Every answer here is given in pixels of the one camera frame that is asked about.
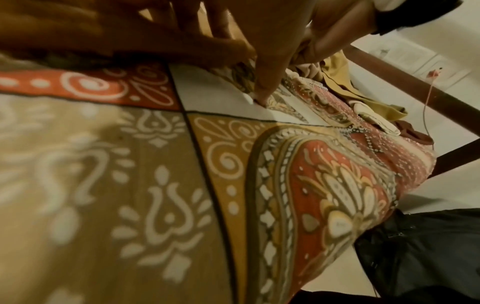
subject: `paisley pattern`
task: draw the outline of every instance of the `paisley pattern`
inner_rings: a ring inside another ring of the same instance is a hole
[[[253,71],[0,72],[2,303],[286,304],[431,173],[295,75],[252,104]]]

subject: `black leather fabric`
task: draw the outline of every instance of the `black leather fabric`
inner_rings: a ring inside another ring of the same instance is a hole
[[[480,300],[480,209],[412,215],[397,210],[364,233],[355,249],[382,297]]]
[[[386,34],[399,28],[415,27],[453,11],[462,0],[406,0],[398,8],[376,13],[377,31]]]

